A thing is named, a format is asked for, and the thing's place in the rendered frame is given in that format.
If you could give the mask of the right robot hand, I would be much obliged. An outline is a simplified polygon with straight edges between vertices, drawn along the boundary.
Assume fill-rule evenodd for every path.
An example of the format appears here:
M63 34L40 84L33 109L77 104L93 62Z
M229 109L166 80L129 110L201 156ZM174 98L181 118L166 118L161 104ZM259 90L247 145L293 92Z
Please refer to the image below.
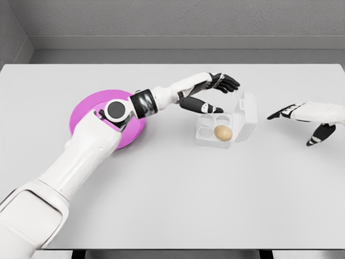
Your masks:
M307 146L313 146L325 141L336 130L336 124L331 126L331 112L335 104L297 103L288 105L267 117L268 120L284 117L303 122L317 122L320 125L307 141Z

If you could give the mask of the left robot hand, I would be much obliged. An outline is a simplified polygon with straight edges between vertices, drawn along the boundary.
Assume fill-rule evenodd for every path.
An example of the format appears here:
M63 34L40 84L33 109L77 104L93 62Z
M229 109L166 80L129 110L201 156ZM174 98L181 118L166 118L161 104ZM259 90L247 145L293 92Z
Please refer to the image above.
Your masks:
M199 114L211 114L223 113L224 110L197 99L193 95L209 89L216 89L227 94L238 90L240 83L227 74L202 72L182 79L170 87L176 92L177 103L182 109Z

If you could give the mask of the clear plastic egg box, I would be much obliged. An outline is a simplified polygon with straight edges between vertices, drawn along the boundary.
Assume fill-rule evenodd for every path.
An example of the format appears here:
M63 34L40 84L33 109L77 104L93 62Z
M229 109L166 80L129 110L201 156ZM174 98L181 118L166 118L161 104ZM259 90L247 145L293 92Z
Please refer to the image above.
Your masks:
M230 100L235 104L231 113L200 114L196 121L195 144L201 147L214 147L228 149L234 142L248 139L258 122L257 102L250 92L243 92L239 97ZM232 130L230 140L219 140L214 129L225 125Z

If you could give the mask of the brown egg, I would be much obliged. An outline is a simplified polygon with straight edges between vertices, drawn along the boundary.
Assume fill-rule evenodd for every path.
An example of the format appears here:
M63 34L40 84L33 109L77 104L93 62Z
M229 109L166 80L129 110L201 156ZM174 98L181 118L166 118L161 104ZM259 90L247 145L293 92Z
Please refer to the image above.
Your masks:
M213 130L215 137L221 141L229 141L233 138L233 131L229 126L218 125Z

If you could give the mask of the pink round plate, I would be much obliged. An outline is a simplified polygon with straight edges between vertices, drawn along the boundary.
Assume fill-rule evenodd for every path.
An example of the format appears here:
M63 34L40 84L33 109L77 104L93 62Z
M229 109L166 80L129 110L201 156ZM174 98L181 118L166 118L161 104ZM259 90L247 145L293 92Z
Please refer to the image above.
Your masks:
M83 99L73 110L70 116L70 132L73 134L78 122L90 111L104 109L106 104L113 99L127 100L132 93L123 90L103 90L95 92ZM146 124L145 118L137 120L133 117L122 133L122 138L116 149L121 149L131 144L142 132Z

